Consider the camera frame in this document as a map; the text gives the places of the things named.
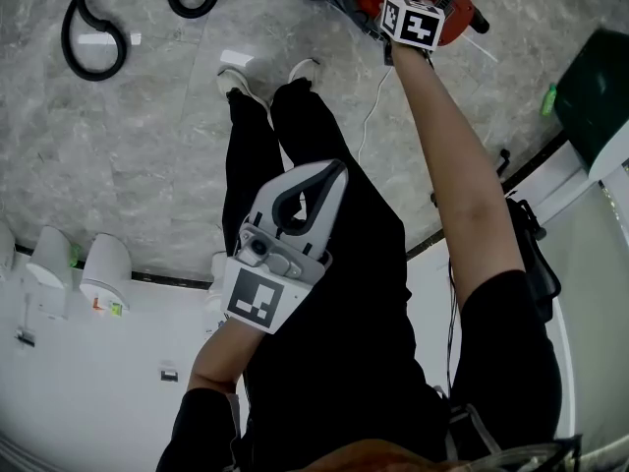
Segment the black pants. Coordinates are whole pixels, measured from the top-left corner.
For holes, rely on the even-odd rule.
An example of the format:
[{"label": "black pants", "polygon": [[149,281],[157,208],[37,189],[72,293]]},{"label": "black pants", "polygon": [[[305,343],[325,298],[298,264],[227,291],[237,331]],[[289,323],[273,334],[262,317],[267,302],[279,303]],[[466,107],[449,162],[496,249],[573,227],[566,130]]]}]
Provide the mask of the black pants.
[{"label": "black pants", "polygon": [[[361,439],[384,439],[425,458],[444,459],[449,408],[426,384],[415,361],[415,335],[406,313],[410,293],[402,222],[354,160],[333,115],[305,79],[277,91],[271,106],[274,132],[265,110],[252,98],[231,95],[230,109],[234,126],[223,212],[228,254],[235,249],[238,231],[259,188],[284,172],[278,143],[295,165],[338,158],[349,171],[345,198],[327,247],[334,260],[331,268],[287,322],[262,341],[245,372],[250,424],[242,442],[246,458],[241,458],[241,466],[302,468]],[[515,280],[523,281],[517,275]],[[490,300],[508,300],[504,291],[508,288],[501,287]],[[514,310],[530,318],[524,301]],[[524,428],[517,421],[511,425],[507,408],[491,403],[496,387],[506,390],[506,398],[498,397],[501,402],[509,399],[509,390],[514,400],[527,397],[526,380],[512,385],[523,365],[536,364],[536,372],[556,384],[552,347],[535,318],[521,327],[520,334],[512,334],[521,344],[522,337],[534,329],[539,344],[535,355],[507,344],[510,335],[504,327],[498,341],[502,362],[495,362],[492,352],[496,345],[486,332],[496,326],[488,316],[496,307],[466,304],[464,323],[474,323],[468,328],[477,332],[464,333],[463,349],[468,353],[463,353],[460,364],[464,376],[457,374],[455,380],[456,401],[481,405],[484,413],[492,413],[488,415],[489,430],[499,443],[501,434],[513,436],[507,429],[511,426],[518,430],[514,439],[505,442],[509,445],[551,439],[554,411],[540,433],[535,431],[539,426],[535,418]],[[525,322],[517,316],[515,321],[508,316],[501,319],[516,328]],[[508,362],[510,348],[513,364]],[[483,379],[477,377],[475,366]],[[510,386],[504,386],[505,380]],[[546,383],[544,389],[552,391],[552,386]],[[527,409],[540,397],[544,395],[537,390],[531,404],[525,404]],[[547,407],[541,405],[541,412]]]}]

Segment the person's right arm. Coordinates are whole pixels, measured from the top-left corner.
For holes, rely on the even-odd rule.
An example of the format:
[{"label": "person's right arm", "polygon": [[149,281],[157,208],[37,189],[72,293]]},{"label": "person's right arm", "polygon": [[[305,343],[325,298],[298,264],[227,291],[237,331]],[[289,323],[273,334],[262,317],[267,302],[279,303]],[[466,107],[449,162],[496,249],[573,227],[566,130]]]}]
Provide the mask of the person's right arm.
[{"label": "person's right arm", "polygon": [[459,306],[481,284],[524,270],[502,187],[483,144],[435,71],[415,49],[393,43],[437,198]]}]

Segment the tile floor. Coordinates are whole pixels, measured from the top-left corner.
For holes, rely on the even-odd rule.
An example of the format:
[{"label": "tile floor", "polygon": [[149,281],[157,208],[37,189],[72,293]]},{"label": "tile floor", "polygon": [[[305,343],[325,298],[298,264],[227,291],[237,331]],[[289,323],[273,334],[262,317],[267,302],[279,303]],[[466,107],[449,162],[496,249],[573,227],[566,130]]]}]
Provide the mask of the tile floor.
[{"label": "tile floor", "polygon": [[[354,152],[387,71],[380,46],[324,4],[219,0],[209,15],[186,21],[166,0],[88,0],[96,15],[141,36],[118,75],[90,84],[61,53],[69,1],[0,0],[0,216],[30,247],[45,224],[84,252],[108,232],[127,244],[136,270],[209,279],[211,255],[224,247],[230,121],[214,84],[221,53],[253,56],[246,72],[267,98],[296,62],[318,58],[319,92]],[[490,32],[468,29],[434,64],[489,152],[511,150],[512,173],[557,132],[555,120],[539,116],[548,84],[597,26],[629,31],[629,0],[473,1]],[[75,19],[74,37],[92,32]],[[115,55],[112,46],[76,47],[94,68]],[[395,75],[383,92],[362,164],[403,219],[411,248],[439,220]]]}]

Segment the white marker cube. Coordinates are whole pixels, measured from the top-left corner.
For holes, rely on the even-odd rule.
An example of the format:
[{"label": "white marker cube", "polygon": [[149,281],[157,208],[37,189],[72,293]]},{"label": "white marker cube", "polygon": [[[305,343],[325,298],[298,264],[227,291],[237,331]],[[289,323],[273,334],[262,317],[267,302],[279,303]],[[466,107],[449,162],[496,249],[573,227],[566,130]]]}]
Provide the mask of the white marker cube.
[{"label": "white marker cube", "polygon": [[396,42],[434,51],[445,22],[441,9],[413,0],[384,0],[380,27]]}]

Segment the shoe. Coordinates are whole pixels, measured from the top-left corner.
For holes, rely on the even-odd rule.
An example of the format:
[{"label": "shoe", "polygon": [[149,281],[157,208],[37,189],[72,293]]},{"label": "shoe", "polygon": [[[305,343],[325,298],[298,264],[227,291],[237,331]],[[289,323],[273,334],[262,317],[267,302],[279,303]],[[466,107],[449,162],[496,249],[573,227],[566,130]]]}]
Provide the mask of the shoe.
[{"label": "shoe", "polygon": [[300,61],[291,73],[288,75],[288,84],[292,83],[295,79],[307,79],[311,82],[312,88],[316,85],[316,74],[319,69],[320,63],[313,58],[307,58]]},{"label": "shoe", "polygon": [[243,74],[235,68],[226,68],[216,76],[216,83],[221,94],[229,100],[229,93],[233,89],[239,90],[242,94],[250,96],[268,112],[268,104],[262,98],[252,93],[249,83]]}]

